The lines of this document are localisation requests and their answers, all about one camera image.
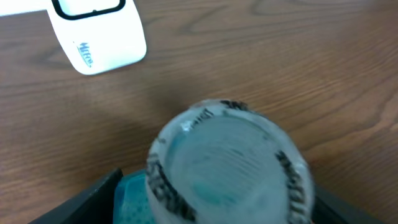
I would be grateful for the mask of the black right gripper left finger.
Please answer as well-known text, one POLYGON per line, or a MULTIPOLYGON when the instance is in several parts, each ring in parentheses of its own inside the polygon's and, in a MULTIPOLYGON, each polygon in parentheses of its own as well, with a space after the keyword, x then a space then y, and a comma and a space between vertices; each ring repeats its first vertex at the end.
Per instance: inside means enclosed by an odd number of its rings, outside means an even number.
POLYGON ((123 177, 117 168, 29 224, 111 224, 114 191, 123 177))

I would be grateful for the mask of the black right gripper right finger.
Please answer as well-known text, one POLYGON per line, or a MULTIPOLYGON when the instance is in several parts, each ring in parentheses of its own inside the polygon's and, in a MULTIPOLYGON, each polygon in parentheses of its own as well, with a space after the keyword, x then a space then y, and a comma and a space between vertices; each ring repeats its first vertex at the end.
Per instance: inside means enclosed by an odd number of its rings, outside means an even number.
POLYGON ((318 185, 315 186, 312 221, 315 224, 384 224, 318 185))

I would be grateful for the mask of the blue mouthwash bottle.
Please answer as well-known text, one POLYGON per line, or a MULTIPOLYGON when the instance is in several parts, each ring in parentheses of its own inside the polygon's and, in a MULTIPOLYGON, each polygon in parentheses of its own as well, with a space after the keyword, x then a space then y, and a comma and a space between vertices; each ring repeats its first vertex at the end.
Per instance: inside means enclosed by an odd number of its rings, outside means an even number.
POLYGON ((310 223, 309 167, 285 131, 239 101, 205 100, 153 141, 146 168, 123 177, 114 223, 310 223))

